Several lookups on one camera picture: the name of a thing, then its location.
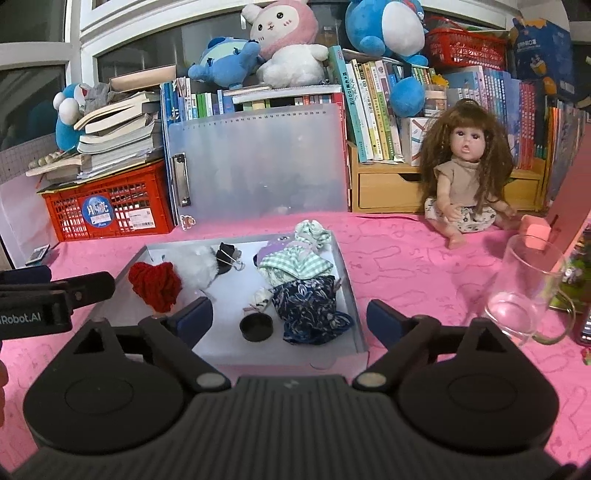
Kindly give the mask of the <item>red knitted cloth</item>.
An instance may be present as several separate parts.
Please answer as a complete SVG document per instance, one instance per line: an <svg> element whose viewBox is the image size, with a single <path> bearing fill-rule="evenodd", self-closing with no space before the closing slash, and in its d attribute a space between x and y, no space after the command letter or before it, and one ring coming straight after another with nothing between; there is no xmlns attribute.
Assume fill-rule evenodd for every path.
<svg viewBox="0 0 591 480"><path fill-rule="evenodd" d="M182 282L170 262L134 263L128 272L133 292L156 313L168 313L176 304Z"/></svg>

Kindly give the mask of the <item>white fluffy plush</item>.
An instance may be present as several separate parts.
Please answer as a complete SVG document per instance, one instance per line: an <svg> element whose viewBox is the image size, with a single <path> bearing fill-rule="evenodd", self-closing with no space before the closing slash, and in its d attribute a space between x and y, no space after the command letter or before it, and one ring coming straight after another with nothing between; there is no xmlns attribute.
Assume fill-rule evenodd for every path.
<svg viewBox="0 0 591 480"><path fill-rule="evenodd" d="M209 246L182 247L165 254L183 288L205 290L218 274L215 254Z"/></svg>

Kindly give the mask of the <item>black binder clip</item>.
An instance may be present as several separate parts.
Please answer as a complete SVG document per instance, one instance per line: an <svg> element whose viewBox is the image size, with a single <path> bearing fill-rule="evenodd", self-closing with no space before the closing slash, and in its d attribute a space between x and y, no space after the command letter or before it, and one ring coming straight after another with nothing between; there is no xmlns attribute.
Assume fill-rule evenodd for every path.
<svg viewBox="0 0 591 480"><path fill-rule="evenodd" d="M242 271L245 269L245 263L242 261L242 251L235 245L223 243L219 244L215 252L218 274L223 275L230 270Z"/></svg>

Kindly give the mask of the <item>blue floral fabric pouch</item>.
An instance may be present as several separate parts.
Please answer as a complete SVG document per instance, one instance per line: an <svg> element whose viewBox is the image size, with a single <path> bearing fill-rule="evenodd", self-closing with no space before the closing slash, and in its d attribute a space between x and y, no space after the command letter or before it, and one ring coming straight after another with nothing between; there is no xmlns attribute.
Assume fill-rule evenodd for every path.
<svg viewBox="0 0 591 480"><path fill-rule="evenodd" d="M353 327L353 318L339 311L341 281L333 275L295 280L273 287L271 303L283 321L283 340L293 345L324 345Z"/></svg>

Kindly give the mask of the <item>green checkered cloth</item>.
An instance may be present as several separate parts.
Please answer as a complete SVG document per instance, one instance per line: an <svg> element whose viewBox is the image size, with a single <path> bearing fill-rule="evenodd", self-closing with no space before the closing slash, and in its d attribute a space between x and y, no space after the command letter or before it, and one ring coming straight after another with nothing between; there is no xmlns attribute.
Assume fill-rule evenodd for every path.
<svg viewBox="0 0 591 480"><path fill-rule="evenodd" d="M332 272L332 262L321 256L322 250L332 241L332 233L317 220L304 220L294 227L291 234L296 246L287 247L266 256L257 271L271 287L295 280L310 280Z"/></svg>

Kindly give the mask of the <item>purple one-eyed plush monster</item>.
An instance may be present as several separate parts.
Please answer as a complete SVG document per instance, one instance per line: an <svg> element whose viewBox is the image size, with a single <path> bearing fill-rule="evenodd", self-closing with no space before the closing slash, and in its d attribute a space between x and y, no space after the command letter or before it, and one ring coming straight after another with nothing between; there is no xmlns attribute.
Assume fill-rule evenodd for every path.
<svg viewBox="0 0 591 480"><path fill-rule="evenodd" d="M263 261L266 256L270 254L280 252L287 247L296 246L297 240L293 236L281 235L279 237L271 239L265 246L259 249L255 256L253 256L253 264L259 266L259 263Z"/></svg>

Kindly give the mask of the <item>red plastic crate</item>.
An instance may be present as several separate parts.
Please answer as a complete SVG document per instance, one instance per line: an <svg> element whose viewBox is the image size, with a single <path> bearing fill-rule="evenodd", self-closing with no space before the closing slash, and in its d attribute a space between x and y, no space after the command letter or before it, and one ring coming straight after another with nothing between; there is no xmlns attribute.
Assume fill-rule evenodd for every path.
<svg viewBox="0 0 591 480"><path fill-rule="evenodd" d="M173 230L161 160L75 187L49 189L41 197L61 242Z"/></svg>

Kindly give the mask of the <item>blue white plush toy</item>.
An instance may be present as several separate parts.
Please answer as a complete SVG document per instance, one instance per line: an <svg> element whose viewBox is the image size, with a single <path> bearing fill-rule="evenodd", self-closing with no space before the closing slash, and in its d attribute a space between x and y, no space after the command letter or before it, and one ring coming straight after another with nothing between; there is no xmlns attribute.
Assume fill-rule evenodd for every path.
<svg viewBox="0 0 591 480"><path fill-rule="evenodd" d="M71 150L79 143L83 131L76 130L74 125L84 116L89 90L87 84L72 83L53 98L53 108L57 111L55 140L61 152Z"/></svg>

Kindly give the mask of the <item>smartphone with lit screen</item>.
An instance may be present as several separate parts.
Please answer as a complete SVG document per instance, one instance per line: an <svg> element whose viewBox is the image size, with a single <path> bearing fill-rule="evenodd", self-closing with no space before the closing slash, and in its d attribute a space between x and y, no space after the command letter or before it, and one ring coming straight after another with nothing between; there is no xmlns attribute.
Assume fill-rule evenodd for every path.
<svg viewBox="0 0 591 480"><path fill-rule="evenodd" d="M591 345L591 306L588 305L577 318L574 328L574 340L582 346Z"/></svg>

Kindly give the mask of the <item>pink phone stand box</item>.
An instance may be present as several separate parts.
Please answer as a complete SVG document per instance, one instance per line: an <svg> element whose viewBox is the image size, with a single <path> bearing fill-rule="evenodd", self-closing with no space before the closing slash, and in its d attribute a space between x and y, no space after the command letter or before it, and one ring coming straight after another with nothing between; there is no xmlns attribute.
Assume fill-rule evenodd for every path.
<svg viewBox="0 0 591 480"><path fill-rule="evenodd" d="M545 274L563 273L577 313L590 302L590 136L585 135L548 212L525 215L519 239L525 261Z"/></svg>

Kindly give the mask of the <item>translucent clipboard folder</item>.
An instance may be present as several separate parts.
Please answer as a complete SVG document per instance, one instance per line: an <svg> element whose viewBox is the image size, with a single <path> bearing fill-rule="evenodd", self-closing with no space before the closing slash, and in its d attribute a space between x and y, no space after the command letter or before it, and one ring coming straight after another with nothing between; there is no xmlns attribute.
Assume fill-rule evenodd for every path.
<svg viewBox="0 0 591 480"><path fill-rule="evenodd" d="M178 224L345 211L341 111L311 104L170 125L166 167Z"/></svg>

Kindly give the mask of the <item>blue stitch plush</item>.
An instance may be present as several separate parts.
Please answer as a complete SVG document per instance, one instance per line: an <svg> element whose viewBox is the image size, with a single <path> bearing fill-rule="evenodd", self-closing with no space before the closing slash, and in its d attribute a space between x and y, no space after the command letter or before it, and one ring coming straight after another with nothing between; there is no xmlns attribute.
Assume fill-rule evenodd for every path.
<svg viewBox="0 0 591 480"><path fill-rule="evenodd" d="M197 63L187 72L191 80L238 89L262 63L260 45L255 40L215 37L207 43Z"/></svg>

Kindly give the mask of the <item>red basket on shelf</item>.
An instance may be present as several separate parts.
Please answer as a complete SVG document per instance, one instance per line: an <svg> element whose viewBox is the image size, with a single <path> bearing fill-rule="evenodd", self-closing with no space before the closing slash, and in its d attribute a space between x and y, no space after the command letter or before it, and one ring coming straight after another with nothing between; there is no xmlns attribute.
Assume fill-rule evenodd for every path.
<svg viewBox="0 0 591 480"><path fill-rule="evenodd" d="M436 69L482 66L506 67L507 40L490 33L468 30L440 16L426 20L424 54Z"/></svg>

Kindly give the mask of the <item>blue penguin plush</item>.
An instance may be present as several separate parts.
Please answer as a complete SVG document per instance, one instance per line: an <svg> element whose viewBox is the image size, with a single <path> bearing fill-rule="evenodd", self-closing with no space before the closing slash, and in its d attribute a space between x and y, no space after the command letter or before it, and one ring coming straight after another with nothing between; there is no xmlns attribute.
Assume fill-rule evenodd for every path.
<svg viewBox="0 0 591 480"><path fill-rule="evenodd" d="M428 67L425 12L420 1L351 1L346 9L346 35L359 52L375 58L396 57L407 64ZM418 116L425 105L425 89L413 76L399 80L390 94L399 118Z"/></svg>

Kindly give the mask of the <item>pink white bunny plush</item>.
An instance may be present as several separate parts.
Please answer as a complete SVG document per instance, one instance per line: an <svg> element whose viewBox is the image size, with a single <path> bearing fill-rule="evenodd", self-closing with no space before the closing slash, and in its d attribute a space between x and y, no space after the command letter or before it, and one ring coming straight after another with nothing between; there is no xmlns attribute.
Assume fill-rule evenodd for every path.
<svg viewBox="0 0 591 480"><path fill-rule="evenodd" d="M318 20L307 1L276 1L262 8L245 5L249 39L259 43L263 65L259 81L273 89L303 87L325 81L324 63L329 50L315 43Z"/></svg>

